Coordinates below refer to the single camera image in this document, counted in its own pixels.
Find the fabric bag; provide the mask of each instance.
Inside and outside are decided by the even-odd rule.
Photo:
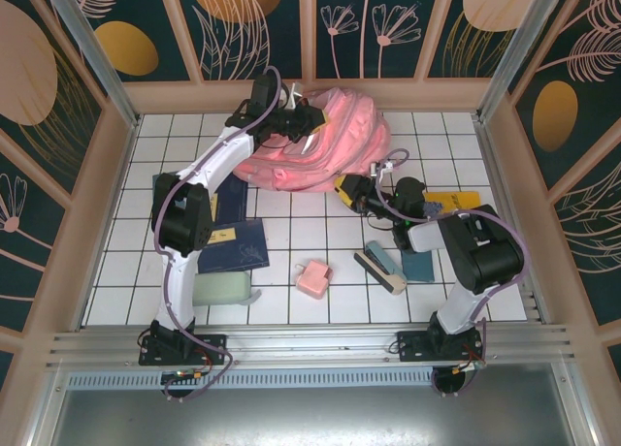
[[[368,175],[390,145],[390,128],[373,99],[333,88],[307,96],[328,123],[298,143],[272,135],[233,173],[258,187],[277,191],[323,192],[340,175]]]

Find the pink bag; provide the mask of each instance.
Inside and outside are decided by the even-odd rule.
[[[272,135],[238,165],[237,177],[276,191],[330,191],[340,175],[368,175],[371,163],[386,155],[390,128],[371,97],[333,88],[308,98],[328,124],[298,143]]]

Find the pink box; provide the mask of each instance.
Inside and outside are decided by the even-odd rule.
[[[332,279],[332,269],[326,264],[311,260],[295,281],[297,288],[312,298],[321,299]]]

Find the green sponge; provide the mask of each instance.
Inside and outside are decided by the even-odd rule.
[[[250,294],[250,276],[244,271],[197,274],[194,278],[194,305],[250,304],[261,295]]]

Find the stapler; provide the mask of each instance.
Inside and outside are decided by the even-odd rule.
[[[402,270],[376,241],[369,242],[364,250],[356,250],[353,258],[390,294],[398,296],[408,286]]]

